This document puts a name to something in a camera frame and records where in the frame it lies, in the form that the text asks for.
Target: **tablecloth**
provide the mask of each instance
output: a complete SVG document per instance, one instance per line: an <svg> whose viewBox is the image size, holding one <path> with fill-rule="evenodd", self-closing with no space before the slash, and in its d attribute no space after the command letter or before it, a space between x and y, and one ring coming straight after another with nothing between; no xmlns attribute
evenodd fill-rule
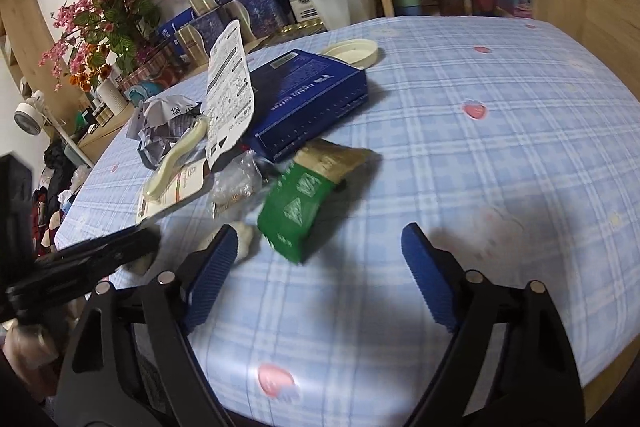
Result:
<svg viewBox="0 0 640 427"><path fill-rule="evenodd" d="M369 103L325 137L378 159L321 209L306 264L262 239L232 270L190 336L222 404L281 427L401 425L450 340L401 255L412 221L465 269L545 282L582 382L596 377L640 333L638 101L580 44L531 20L373 20L255 52L250 68L350 38L377 41L381 59L367 70ZM200 101L205 82L170 92ZM150 172L125 132L84 184L59 248L134 222ZM212 227L206 198L188 205L163 220L146 278L112 280L177 267ZM493 342L476 404L496 357Z"/></svg>

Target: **green snack bag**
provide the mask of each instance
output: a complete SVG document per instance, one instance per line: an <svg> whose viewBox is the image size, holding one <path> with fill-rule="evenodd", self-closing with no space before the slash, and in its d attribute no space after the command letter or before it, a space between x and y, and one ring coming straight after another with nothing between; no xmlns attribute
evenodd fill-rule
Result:
<svg viewBox="0 0 640 427"><path fill-rule="evenodd" d="M320 205L371 154L368 149L352 149L326 140L308 142L271 189L258 216L258 229L271 247L292 263L301 263L302 244Z"/></svg>

